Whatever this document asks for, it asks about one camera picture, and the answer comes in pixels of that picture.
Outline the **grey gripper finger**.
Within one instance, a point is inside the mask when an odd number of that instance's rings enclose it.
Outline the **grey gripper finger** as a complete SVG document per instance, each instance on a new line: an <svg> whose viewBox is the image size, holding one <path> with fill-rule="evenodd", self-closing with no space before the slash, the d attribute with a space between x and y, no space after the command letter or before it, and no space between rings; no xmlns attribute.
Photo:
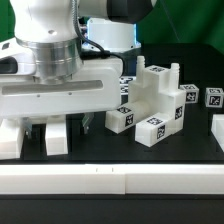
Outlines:
<svg viewBox="0 0 224 224"><path fill-rule="evenodd" d="M94 113L93 112L84 114L84 117L82 119L82 127L83 127L83 133L84 134L88 133L89 125L92 122L93 118L94 118Z"/></svg>
<svg viewBox="0 0 224 224"><path fill-rule="evenodd" d="M22 125L24 127L25 134L27 135L29 139L31 139L32 138L32 122L30 121L29 118L23 118Z"/></svg>

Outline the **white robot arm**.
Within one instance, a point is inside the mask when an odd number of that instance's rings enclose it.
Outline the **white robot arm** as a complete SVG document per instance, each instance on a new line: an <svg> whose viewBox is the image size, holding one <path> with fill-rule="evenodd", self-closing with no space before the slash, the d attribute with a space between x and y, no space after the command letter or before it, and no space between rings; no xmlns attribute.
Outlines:
<svg viewBox="0 0 224 224"><path fill-rule="evenodd" d="M157 0L10 0L15 37L0 43L0 118L115 109L122 60L104 49L81 58L80 17L135 24Z"/></svg>

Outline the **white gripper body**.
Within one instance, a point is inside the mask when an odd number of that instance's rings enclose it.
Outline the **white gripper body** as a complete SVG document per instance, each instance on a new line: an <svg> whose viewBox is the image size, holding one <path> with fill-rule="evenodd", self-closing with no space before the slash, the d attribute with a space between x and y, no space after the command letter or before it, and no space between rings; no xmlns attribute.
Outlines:
<svg viewBox="0 0 224 224"><path fill-rule="evenodd" d="M121 104L122 60L83 60L75 40L0 43L0 117L25 118L108 111Z"/></svg>

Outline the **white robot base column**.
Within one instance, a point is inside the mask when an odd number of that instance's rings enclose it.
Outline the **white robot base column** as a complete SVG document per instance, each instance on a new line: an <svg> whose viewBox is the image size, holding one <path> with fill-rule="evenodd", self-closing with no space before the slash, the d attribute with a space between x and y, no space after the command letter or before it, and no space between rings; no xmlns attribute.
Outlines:
<svg viewBox="0 0 224 224"><path fill-rule="evenodd" d="M136 38L136 25L90 18L87 21L86 37L105 50L122 53L137 49L141 44Z"/></svg>

